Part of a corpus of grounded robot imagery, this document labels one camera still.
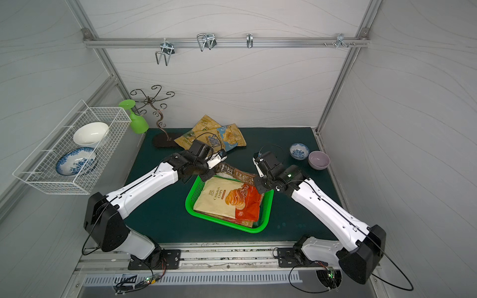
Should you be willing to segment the brown Kettle sea salt bag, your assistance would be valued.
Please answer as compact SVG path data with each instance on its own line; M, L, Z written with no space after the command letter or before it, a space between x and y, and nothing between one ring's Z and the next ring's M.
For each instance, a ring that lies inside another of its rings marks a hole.
M236 179L248 185L255 185L254 179L257 175L241 171L225 162L214 167L216 175L223 178Z

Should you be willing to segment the red white chips bag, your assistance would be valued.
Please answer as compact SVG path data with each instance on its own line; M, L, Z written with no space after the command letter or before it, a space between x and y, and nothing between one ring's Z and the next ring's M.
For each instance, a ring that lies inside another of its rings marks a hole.
M209 216L256 222L263 195L242 181L213 177L206 181L193 210Z

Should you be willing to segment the tan kettle cooked chips bag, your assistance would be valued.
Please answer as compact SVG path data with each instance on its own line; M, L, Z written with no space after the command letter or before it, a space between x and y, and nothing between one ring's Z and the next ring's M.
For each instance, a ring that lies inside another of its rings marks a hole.
M243 228L252 228L255 222L253 221L246 221L246 220L237 220L237 219L230 219L230 218L215 218L215 217L210 217L207 218L208 221L224 225L227 227L243 227Z

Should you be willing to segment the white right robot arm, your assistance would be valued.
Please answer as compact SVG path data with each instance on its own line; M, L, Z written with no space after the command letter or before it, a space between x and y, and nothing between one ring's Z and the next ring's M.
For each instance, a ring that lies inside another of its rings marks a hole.
M297 264L334 264L352 280L365 284L381 261L386 232L352 216L332 200L300 167L284 166L270 151L253 156L258 192L273 190L305 207L336 237L336 241L303 236L293 246Z

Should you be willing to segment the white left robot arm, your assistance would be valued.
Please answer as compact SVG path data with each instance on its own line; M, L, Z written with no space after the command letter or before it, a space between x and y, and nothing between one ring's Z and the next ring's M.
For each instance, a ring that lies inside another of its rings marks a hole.
M129 228L125 219L145 201L180 180L199 176L208 180L215 167L227 158L224 149L214 149L195 140L190 149L164 158L145 175L106 195L97 192L88 199L83 227L97 247L93 251L124 252L141 261L161 257L162 249L149 237Z

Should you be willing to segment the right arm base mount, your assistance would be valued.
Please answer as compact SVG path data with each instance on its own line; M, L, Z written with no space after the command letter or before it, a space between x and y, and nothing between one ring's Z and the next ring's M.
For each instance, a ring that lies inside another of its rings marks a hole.
M310 261L301 251L294 248L275 248L272 254L278 260L280 268L318 267L316 262Z

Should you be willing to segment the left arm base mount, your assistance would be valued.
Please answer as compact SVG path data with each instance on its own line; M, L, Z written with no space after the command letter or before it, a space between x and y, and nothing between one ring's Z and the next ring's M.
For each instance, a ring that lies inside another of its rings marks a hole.
M180 267L181 250L155 249L149 257L142 260L131 255L127 269L130 271L138 270L174 270Z

